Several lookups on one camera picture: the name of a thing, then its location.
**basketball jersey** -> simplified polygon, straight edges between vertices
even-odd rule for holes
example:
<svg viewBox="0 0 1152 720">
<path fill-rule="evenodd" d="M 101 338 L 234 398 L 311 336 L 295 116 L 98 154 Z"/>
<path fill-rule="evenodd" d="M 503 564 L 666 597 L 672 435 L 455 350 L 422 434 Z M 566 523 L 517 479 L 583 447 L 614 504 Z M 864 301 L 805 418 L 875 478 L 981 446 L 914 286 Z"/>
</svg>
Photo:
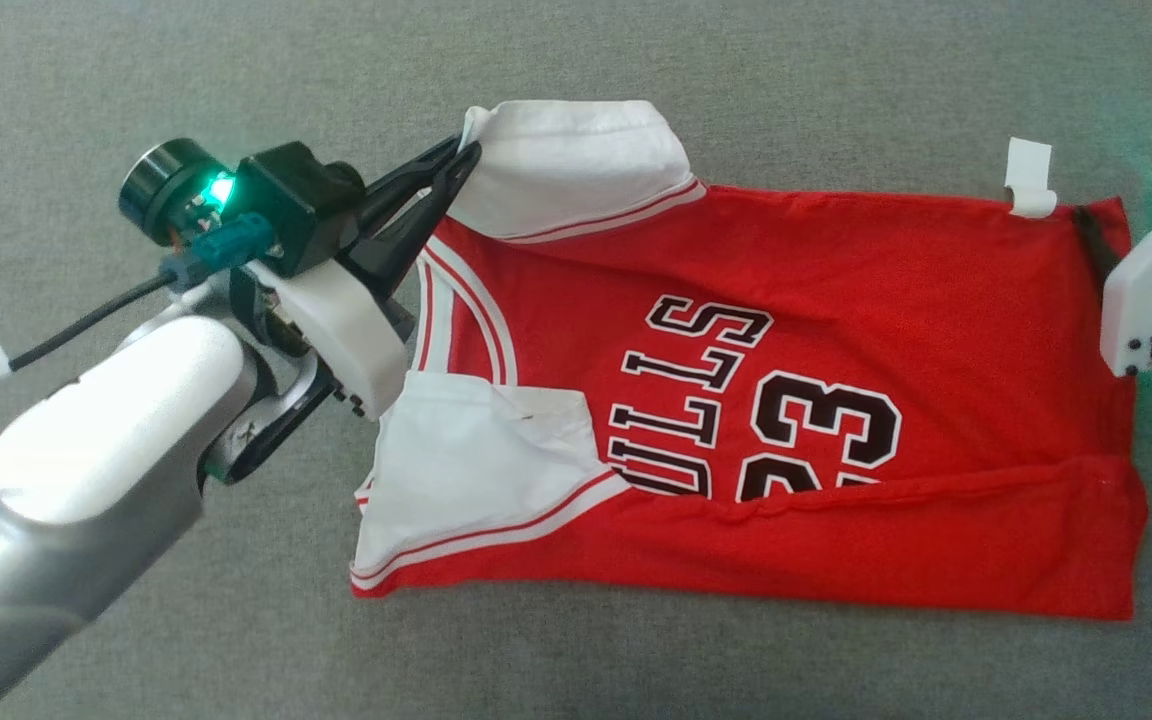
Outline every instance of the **basketball jersey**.
<svg viewBox="0 0 1152 720">
<path fill-rule="evenodd" d="M 1124 619 L 1134 384 L 1069 209 L 705 184 L 646 103 L 471 109 L 353 589 Z M 1116 200 L 1092 206 L 1129 247 Z"/>
</svg>

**black cylinder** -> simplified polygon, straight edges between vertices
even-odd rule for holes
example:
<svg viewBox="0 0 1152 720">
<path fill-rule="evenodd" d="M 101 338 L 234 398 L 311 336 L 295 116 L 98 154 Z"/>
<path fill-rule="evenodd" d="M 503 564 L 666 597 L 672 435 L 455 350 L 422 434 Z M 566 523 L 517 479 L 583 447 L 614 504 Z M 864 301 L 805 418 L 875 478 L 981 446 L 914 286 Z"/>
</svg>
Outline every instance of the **black cylinder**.
<svg viewBox="0 0 1152 720">
<path fill-rule="evenodd" d="M 218 173 L 220 160 L 188 137 L 166 141 L 137 160 L 118 194 L 118 209 L 161 247 L 172 245 L 168 225 Z"/>
</svg>

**cable connector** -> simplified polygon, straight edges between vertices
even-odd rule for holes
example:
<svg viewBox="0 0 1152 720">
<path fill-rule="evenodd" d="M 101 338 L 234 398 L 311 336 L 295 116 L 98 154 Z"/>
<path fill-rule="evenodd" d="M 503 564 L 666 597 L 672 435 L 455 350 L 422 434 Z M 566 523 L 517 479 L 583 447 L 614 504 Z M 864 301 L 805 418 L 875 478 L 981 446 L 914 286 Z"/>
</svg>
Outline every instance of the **cable connector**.
<svg viewBox="0 0 1152 720">
<path fill-rule="evenodd" d="M 274 225 L 259 213 L 244 213 L 206 232 L 180 255 L 169 255 L 159 265 L 160 272 L 174 276 L 172 291 L 188 291 L 223 270 L 247 265 L 274 247 Z"/>
</svg>

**red fabric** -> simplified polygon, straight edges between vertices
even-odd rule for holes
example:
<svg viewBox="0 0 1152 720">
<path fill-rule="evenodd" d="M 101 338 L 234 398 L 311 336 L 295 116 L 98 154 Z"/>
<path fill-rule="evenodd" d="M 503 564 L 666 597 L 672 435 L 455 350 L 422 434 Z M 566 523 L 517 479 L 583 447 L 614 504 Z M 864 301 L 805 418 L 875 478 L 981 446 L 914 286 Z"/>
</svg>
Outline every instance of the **red fabric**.
<svg viewBox="0 0 1152 720">
<path fill-rule="evenodd" d="M 1120 202 L 1093 206 L 1129 248 Z M 631 488 L 559 532 L 396 570 L 374 591 L 462 579 L 593 579 L 690 591 L 847 602 L 1132 615 L 1146 500 L 1130 462 L 1134 384 L 1098 355 L 1100 306 L 1069 209 L 1020 219 L 998 202 L 712 187 L 703 200 L 613 232 L 506 245 L 445 222 L 438 237 L 502 310 L 518 384 L 585 393 L 599 452 L 613 437 L 708 462 L 711 498 Z M 753 348 L 646 318 L 662 296 L 761 310 Z M 492 378 L 483 333 L 453 319 L 452 372 Z M 721 393 L 622 372 L 637 351 L 705 366 L 741 355 Z M 840 414 L 838 433 L 783 407 L 791 447 L 751 419 L 775 372 L 886 396 L 895 455 L 842 458 L 847 437 L 881 423 Z M 691 420 L 685 399 L 718 402 L 717 447 L 653 429 L 614 429 L 613 406 Z M 741 501 L 746 458 L 810 464 L 818 491 Z M 659 468 L 628 461 L 627 469 Z M 870 484 L 836 487 L 840 473 Z"/>
</svg>

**gray fabric surface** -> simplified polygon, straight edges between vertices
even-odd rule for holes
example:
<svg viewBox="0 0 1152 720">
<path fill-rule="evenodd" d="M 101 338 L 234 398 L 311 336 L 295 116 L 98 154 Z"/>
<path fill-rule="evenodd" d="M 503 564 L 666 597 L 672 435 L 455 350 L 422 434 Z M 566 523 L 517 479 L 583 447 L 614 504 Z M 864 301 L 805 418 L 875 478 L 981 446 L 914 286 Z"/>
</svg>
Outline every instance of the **gray fabric surface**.
<svg viewBox="0 0 1152 720">
<path fill-rule="evenodd" d="M 114 196 L 159 141 L 228 161 L 304 141 L 378 177 L 517 97 L 645 97 L 702 177 L 775 188 L 998 197 L 1007 137 L 1051 142 L 1062 199 L 1121 194 L 1152 225 L 1152 3 L 0 0 L 0 338 L 23 350 L 152 272 Z M 152 305 L 0 387 L 0 427 Z M 1152 717 L 1152 518 L 1126 624 L 558 583 L 363 602 L 372 438 L 329 406 L 211 491 L 0 720 Z"/>
</svg>

